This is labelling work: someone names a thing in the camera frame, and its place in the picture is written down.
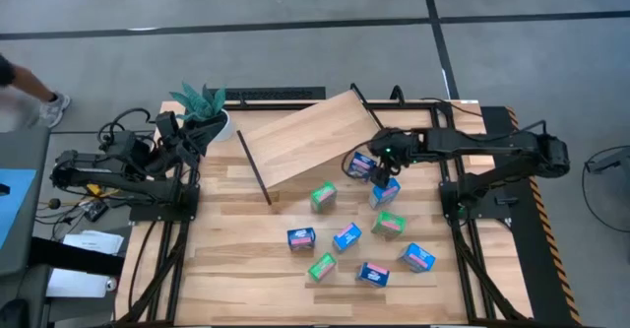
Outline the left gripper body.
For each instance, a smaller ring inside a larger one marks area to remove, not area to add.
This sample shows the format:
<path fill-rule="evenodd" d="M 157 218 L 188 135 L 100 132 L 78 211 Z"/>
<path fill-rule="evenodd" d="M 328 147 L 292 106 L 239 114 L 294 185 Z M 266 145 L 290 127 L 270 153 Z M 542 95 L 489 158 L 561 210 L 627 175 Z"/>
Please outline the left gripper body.
<path fill-rule="evenodd" d="M 170 120 L 171 128 L 169 137 L 169 164 L 185 164 L 184 155 L 186 153 L 184 144 L 194 141 L 194 128 L 198 124 L 197 121 L 184 122 L 179 126 L 176 120 Z"/>

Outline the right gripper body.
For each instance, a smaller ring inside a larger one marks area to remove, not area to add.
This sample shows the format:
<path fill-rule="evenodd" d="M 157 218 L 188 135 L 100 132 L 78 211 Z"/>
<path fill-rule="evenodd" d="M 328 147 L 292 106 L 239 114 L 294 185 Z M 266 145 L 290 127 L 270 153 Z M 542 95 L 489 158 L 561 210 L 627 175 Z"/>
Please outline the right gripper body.
<path fill-rule="evenodd" d="M 380 158 L 377 173 L 379 176 L 396 176 L 401 172 L 401 167 L 398 157 L 387 154 Z"/>

